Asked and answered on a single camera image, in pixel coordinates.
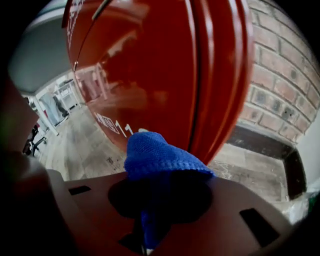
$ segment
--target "gray wall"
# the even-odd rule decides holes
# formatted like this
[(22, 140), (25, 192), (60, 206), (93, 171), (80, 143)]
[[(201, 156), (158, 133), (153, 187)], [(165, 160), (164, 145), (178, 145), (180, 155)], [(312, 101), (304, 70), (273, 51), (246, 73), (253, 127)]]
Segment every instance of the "gray wall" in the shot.
[(320, 114), (298, 141), (299, 151), (309, 192), (320, 190)]
[(34, 93), (45, 83), (70, 70), (66, 33), (58, 18), (25, 33), (16, 48), (8, 73), (15, 86)]

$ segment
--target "black baseboard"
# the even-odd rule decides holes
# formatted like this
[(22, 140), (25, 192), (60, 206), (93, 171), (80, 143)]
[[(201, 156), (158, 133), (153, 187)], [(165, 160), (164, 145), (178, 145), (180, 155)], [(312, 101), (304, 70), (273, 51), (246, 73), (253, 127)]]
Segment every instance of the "black baseboard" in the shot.
[(295, 199), (306, 192), (305, 170), (295, 147), (239, 125), (235, 126), (226, 143), (282, 160), (289, 198)]

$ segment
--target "gray panel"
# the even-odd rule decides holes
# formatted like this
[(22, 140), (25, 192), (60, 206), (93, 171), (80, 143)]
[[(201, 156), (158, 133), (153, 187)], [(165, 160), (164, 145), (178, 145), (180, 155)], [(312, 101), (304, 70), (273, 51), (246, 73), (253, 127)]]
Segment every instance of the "gray panel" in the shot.
[(34, 93), (45, 83), (71, 69), (66, 32), (58, 18), (25, 33), (17, 46), (8, 73), (23, 92)]

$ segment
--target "gray floor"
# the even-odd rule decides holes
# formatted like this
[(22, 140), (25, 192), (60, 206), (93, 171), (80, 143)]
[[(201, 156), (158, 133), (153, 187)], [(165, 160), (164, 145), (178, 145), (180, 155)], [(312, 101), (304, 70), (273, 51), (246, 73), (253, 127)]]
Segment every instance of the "gray floor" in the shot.
[[(48, 143), (41, 144), (35, 156), (47, 169), (59, 171), (65, 181), (125, 171), (125, 154), (101, 132), (86, 106), (73, 109), (57, 131), (58, 136), (46, 134)], [(225, 144), (208, 166), (218, 177), (243, 184), (290, 216), (293, 204), (287, 202), (282, 161)]]

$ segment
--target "red cabinet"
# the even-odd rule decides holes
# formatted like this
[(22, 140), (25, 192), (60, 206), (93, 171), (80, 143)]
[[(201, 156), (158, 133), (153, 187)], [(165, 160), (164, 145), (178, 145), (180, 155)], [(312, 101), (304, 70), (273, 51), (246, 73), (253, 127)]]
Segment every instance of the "red cabinet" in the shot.
[[(92, 21), (85, 7), (98, 3)], [(124, 151), (145, 129), (208, 163), (242, 108), (253, 58), (245, 1), (85, 0), (67, 43), (87, 106)]]

